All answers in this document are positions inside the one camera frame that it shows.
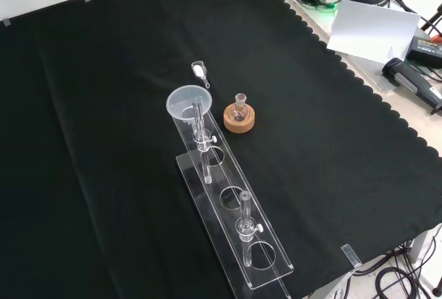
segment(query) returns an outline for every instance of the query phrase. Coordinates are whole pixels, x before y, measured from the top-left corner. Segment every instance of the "clear plastic clip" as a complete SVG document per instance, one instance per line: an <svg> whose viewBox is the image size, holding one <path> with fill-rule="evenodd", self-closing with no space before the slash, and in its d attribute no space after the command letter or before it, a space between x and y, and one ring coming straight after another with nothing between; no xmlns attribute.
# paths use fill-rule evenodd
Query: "clear plastic clip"
<svg viewBox="0 0 442 299"><path fill-rule="evenodd" d="M341 249L343 250L345 256L347 256L347 259L352 263L353 268L356 269L362 266L361 260L359 260L358 256L356 253L354 253L353 248L349 244L345 244L341 247Z"/></svg>

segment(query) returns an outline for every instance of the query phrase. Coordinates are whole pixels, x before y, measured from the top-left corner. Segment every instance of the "round hole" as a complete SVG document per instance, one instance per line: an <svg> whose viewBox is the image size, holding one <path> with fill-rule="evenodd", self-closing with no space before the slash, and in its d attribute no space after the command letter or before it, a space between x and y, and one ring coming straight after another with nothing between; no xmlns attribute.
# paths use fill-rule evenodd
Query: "round hole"
<svg viewBox="0 0 442 299"><path fill-rule="evenodd" d="M242 189L237 186L228 186L224 190L221 191L220 201L221 205L230 210L238 209L241 207L240 205L240 194Z"/></svg>
<svg viewBox="0 0 442 299"><path fill-rule="evenodd" d="M255 269L265 270L275 263L275 250L266 242L254 242L247 252L251 252L251 265Z"/></svg>
<svg viewBox="0 0 442 299"><path fill-rule="evenodd" d="M224 152L220 147L210 146L201 152L201 162L206 166L219 166L224 161Z"/></svg>

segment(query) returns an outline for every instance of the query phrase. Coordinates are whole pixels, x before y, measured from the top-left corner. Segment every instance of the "red component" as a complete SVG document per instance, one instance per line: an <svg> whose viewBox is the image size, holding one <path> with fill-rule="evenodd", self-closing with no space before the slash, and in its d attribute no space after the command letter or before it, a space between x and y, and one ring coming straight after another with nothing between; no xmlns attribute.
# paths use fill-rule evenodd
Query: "red component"
<svg viewBox="0 0 442 299"><path fill-rule="evenodd" d="M437 35L437 36L433 37L431 39L431 41L442 43L442 37L440 35Z"/></svg>

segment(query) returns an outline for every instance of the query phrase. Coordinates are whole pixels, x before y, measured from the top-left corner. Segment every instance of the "white paper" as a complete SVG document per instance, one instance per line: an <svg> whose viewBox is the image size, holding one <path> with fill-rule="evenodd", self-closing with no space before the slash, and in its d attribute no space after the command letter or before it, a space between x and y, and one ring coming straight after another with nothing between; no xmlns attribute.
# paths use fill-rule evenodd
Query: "white paper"
<svg viewBox="0 0 442 299"><path fill-rule="evenodd" d="M420 16L369 4L342 1L328 48L382 64L404 60Z"/></svg>

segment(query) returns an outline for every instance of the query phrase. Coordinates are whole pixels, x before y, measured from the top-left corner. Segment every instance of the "black electronic device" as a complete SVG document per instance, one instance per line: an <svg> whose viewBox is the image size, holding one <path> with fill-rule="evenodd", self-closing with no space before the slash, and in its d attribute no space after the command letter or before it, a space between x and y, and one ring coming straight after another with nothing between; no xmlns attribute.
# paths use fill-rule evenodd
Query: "black electronic device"
<svg viewBox="0 0 442 299"><path fill-rule="evenodd" d="M442 68L442 44L431 40L413 37L407 59L423 66Z"/></svg>
<svg viewBox="0 0 442 299"><path fill-rule="evenodd" d="M384 66L382 73L394 85L402 85L415 94L419 99L430 105L431 114L442 108L442 95L420 74L398 58L394 58Z"/></svg>

